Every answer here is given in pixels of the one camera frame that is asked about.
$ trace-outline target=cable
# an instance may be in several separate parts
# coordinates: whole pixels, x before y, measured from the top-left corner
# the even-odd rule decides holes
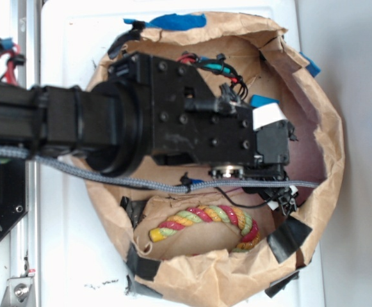
[[[0,146],[0,157],[9,159],[24,159],[29,157],[29,150],[25,148],[17,148],[12,146]],[[212,187],[287,187],[296,185],[301,187],[317,187],[319,184],[302,180],[291,181],[258,181],[258,180],[212,180],[199,182],[191,185],[168,185],[161,182],[155,182],[144,179],[129,178],[129,177],[107,177],[94,171],[71,166],[67,163],[58,161],[54,158],[35,156],[34,161],[40,164],[58,169],[69,175],[79,177],[85,180],[100,182],[103,184],[119,185],[130,187],[131,189],[150,189],[159,190],[169,194],[186,194],[188,192],[197,191],[200,189],[208,189]]]
[[[268,198],[267,200],[265,200],[264,202],[259,203],[258,205],[240,205],[239,203],[235,203],[230,198],[230,196],[228,196],[227,193],[223,191],[223,189],[221,189],[219,187],[215,187],[215,189],[217,191],[219,191],[225,197],[225,199],[229,201],[229,203],[231,205],[233,205],[235,207],[239,207],[239,208],[246,208],[246,209],[259,209],[259,208],[263,208],[264,206],[267,206],[270,201],[275,200],[275,198],[278,196],[278,194],[275,194],[275,195],[271,196],[270,198]]]

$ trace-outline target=black plastic panel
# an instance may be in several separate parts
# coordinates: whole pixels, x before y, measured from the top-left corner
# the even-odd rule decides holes
[[[0,165],[0,241],[27,213],[25,162]]]

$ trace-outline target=rope toy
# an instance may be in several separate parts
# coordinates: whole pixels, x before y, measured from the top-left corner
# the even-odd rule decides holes
[[[243,236],[233,252],[247,252],[254,248],[260,240],[257,222],[246,212],[237,207],[226,205],[190,207],[179,211],[174,216],[169,216],[159,227],[149,232],[152,242],[159,242],[175,235],[179,230],[197,223],[223,222],[237,226]]]

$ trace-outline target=black wire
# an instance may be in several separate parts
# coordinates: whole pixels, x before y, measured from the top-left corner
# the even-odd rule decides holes
[[[233,200],[227,195],[226,192],[224,192],[221,188],[219,187],[215,187],[216,190],[218,190],[224,197],[226,200],[228,200],[231,205],[235,206],[235,207],[239,207],[239,208],[246,208],[246,209],[259,209],[259,208],[262,208],[264,206],[266,206],[270,201],[274,200],[275,198],[277,198],[278,194],[275,193],[273,196],[271,196],[270,198],[268,198],[266,201],[264,201],[263,203],[259,203],[258,205],[240,205],[239,203],[234,203]]]

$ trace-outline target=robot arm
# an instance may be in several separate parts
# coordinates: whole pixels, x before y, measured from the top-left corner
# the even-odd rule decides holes
[[[252,107],[226,84],[216,97],[183,61],[128,54],[91,92],[11,83],[0,82],[0,145],[27,148],[30,159],[71,154],[125,177],[149,155],[159,165],[209,166],[213,178],[288,180],[296,138],[278,105]],[[296,210],[289,185],[244,190],[277,201],[284,215]]]

